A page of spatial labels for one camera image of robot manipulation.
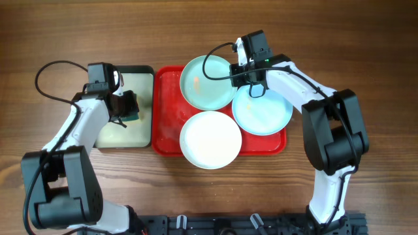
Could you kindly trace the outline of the green and yellow sponge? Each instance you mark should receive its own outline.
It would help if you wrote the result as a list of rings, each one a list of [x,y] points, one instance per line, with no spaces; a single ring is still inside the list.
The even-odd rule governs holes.
[[[138,120],[139,119],[139,114],[138,114],[138,112],[136,112],[136,113],[134,113],[134,114],[130,114],[129,116],[127,116],[127,117],[124,117],[123,119],[122,119],[122,121],[123,122],[126,122],[126,121],[135,121],[135,120]]]

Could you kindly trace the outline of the light blue plate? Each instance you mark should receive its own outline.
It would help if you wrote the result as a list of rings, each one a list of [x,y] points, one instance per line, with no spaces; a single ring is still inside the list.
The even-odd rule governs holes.
[[[233,102],[233,117],[246,132],[267,136],[281,131],[293,115],[293,105],[282,95],[266,90],[262,85],[242,86],[236,92]]]

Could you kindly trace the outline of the light green plate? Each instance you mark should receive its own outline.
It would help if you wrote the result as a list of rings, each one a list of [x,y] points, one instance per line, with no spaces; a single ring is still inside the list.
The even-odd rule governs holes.
[[[202,72],[205,55],[192,59],[180,76],[180,91],[184,99],[199,110],[219,110],[234,98],[237,87],[228,80],[210,80]]]

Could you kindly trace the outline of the white plate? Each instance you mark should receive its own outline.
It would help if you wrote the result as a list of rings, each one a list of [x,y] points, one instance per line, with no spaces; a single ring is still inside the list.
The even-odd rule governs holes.
[[[179,142],[184,157],[191,164],[215,170],[236,159],[242,147],[242,134],[228,115],[205,111],[186,121]]]

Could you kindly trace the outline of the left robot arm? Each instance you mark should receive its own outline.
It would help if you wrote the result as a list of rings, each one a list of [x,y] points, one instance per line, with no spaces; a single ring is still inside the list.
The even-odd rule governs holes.
[[[21,161],[26,232],[37,229],[98,230],[118,233],[129,228],[129,210],[103,199],[89,159],[101,129],[138,112],[132,91],[79,92],[56,137]]]

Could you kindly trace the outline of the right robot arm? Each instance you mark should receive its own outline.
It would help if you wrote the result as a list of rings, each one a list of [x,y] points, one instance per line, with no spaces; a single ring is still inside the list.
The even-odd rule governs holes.
[[[356,94],[321,85],[285,55],[231,65],[233,85],[261,84],[282,95],[302,114],[304,151],[315,168],[307,207],[309,231],[325,234],[342,226],[350,177],[359,169],[369,140]]]

